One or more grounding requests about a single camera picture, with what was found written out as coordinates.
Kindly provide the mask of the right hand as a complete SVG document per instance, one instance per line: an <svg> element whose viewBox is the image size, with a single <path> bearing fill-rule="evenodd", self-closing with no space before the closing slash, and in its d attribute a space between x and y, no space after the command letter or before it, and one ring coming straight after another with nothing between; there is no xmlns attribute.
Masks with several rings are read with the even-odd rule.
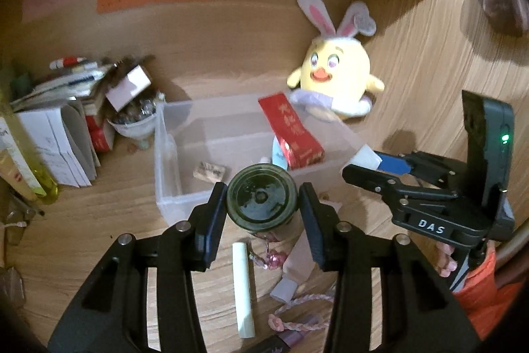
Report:
<svg viewBox="0 0 529 353"><path fill-rule="evenodd" d="M452 245L444 244L441 242L436 243L438 252L438 259L436 264L436 270L438 274L447 278L456 270L456 260L452 257L455 248ZM493 241L487 244L487 253L484 262L475 270L469 272L468 276L473 278L478 275L488 275L493 273L496 265L496 247Z"/></svg>

